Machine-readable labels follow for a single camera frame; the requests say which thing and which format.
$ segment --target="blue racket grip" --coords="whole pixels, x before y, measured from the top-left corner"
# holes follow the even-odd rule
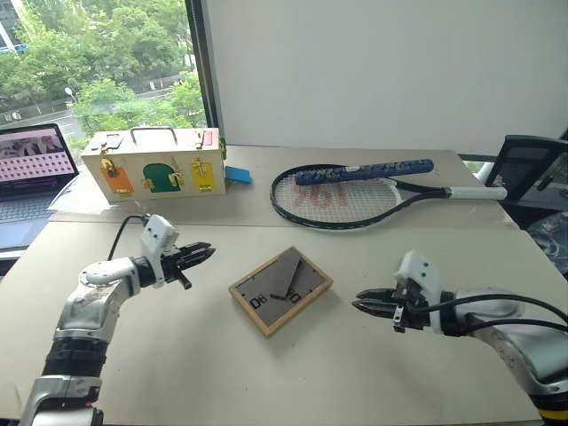
[[[297,185],[330,184],[347,180],[366,180],[388,178],[389,176],[428,173],[434,170],[434,162],[429,159],[409,162],[386,162],[368,166],[336,167],[335,169],[298,171]]]

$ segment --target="laptop screen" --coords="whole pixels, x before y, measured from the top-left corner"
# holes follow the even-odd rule
[[[77,175],[57,124],[0,131],[0,196],[54,192]]]

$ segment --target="racket strings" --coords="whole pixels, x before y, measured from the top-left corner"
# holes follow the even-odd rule
[[[299,186],[295,175],[289,175],[276,185],[273,196],[293,215],[336,224],[376,217],[401,202],[396,188],[382,179]]]

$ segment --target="street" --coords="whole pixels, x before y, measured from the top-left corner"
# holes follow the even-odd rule
[[[162,89],[159,91],[149,91],[146,93],[139,93],[137,96],[142,99],[157,100],[164,98],[168,94],[168,92],[170,92],[170,90],[171,88]],[[0,126],[0,130],[12,129],[14,127],[35,126],[37,124],[46,124],[49,122],[54,122],[59,126],[63,138],[74,137],[77,139],[84,139],[87,137],[83,133],[81,125],[77,121],[76,117],[74,117],[73,113],[69,110],[52,114],[38,115],[37,117],[28,118],[27,120],[21,120],[18,122],[9,122]]]

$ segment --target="green door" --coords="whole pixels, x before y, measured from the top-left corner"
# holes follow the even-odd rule
[[[174,170],[167,164],[147,164],[144,167],[144,178],[153,193],[173,193],[179,191],[179,185],[173,185],[170,174]]]

